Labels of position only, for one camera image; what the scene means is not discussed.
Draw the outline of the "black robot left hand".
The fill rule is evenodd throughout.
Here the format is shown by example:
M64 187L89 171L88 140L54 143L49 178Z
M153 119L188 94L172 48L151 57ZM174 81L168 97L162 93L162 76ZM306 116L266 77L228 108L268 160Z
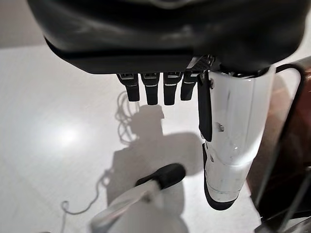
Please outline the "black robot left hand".
M188 69L252 74L299 47L308 0L30 0L50 49L91 74Z

